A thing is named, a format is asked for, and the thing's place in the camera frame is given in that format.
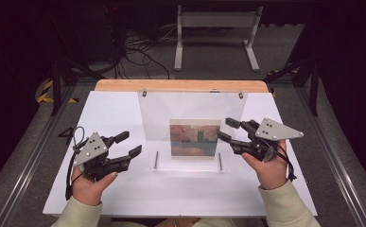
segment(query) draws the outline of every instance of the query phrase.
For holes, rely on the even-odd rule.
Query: gray metal bracket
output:
[[[256,137],[277,141],[282,139],[301,138],[304,137],[304,134],[265,117],[256,131]]]
[[[99,134],[95,131],[92,133],[91,137],[89,137],[82,151],[77,156],[76,160],[74,161],[74,166],[84,164],[107,151],[108,148],[100,138]]]

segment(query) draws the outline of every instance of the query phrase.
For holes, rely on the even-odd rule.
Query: white metal frame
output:
[[[181,71],[183,65],[183,27],[249,27],[250,37],[244,40],[245,50],[254,72],[259,71],[259,65],[253,53],[253,40],[262,16],[263,7],[249,12],[193,12],[183,11],[178,6],[177,12],[177,48],[174,70]]]

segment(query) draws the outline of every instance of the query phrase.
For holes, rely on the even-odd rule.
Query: picture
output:
[[[171,157],[213,158],[219,119],[170,119]]]

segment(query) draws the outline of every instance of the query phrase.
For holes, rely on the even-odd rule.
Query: wooden edge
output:
[[[108,92],[245,92],[268,93],[262,80],[192,80],[192,79],[101,79],[95,91]]]

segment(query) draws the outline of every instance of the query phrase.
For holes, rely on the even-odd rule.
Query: finger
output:
[[[81,174],[81,170],[79,169],[79,166],[73,167],[73,173],[71,174],[71,179],[74,180],[76,177],[78,177]]]
[[[286,156],[286,152],[287,152],[287,144],[286,144],[286,140],[279,140],[277,142],[277,151],[281,154],[283,154],[284,156]]]
[[[248,163],[248,165],[250,165],[255,170],[257,170],[257,168],[259,167],[259,164],[261,164],[261,162],[259,162],[259,160],[257,160],[255,157],[253,157],[249,153],[244,152],[241,154],[241,157],[245,160],[245,162]]]
[[[103,192],[117,177],[118,173],[113,172],[106,175],[102,180],[96,182],[96,188]]]

